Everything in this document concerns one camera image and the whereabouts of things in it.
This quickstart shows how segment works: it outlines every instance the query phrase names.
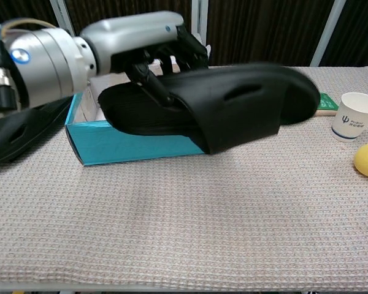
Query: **cardboard box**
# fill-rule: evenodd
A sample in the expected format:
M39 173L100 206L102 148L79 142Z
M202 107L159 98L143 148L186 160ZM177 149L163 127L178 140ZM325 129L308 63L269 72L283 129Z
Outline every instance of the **cardboard box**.
M150 68L162 74L158 64ZM92 78L85 92L74 96L65 127L69 143L83 165L203 153L188 137L136 136L114 129L99 108L98 96L104 89L128 81L125 73Z

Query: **dark curtain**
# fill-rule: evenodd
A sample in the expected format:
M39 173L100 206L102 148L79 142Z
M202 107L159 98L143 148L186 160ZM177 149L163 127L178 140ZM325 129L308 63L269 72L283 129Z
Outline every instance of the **dark curtain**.
M269 61L308 66L333 0L209 0L211 65Z
M321 66L368 66L368 0L348 0Z
M0 23L18 17L37 18L58 25L49 0L0 0ZM31 25L26 28L40 27Z
M191 0L66 0L75 32L103 18L171 10L180 13L191 28Z

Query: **black object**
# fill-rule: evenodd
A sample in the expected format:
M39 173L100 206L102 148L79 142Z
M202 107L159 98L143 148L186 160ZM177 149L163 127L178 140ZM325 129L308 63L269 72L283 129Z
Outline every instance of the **black object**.
M49 131L62 124L71 98L0 118L0 163L14 160Z
M203 69L158 77L175 98L160 107L137 85L104 90L108 122L134 135L184 135L207 154L278 133L316 112L320 94L303 74L273 64Z

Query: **wire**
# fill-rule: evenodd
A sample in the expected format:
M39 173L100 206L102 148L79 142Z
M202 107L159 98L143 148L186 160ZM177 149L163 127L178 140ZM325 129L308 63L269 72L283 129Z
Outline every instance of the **wire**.
M48 23L43 20L37 20L35 18L16 18L14 20L6 21L5 23L2 24L1 29L0 29L0 40L5 38L7 31L10 28L13 28L14 26L18 26L18 25L23 25L26 23L34 23L36 25L45 26L47 28L56 28L56 26L53 26L51 23Z

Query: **textured fabric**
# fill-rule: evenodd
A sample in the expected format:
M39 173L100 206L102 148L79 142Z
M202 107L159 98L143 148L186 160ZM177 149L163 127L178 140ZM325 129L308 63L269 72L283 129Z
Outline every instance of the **textured fabric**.
M368 67L301 68L336 102ZM332 117L215 156L82 167L64 130L0 166L0 282L367 290L368 178Z

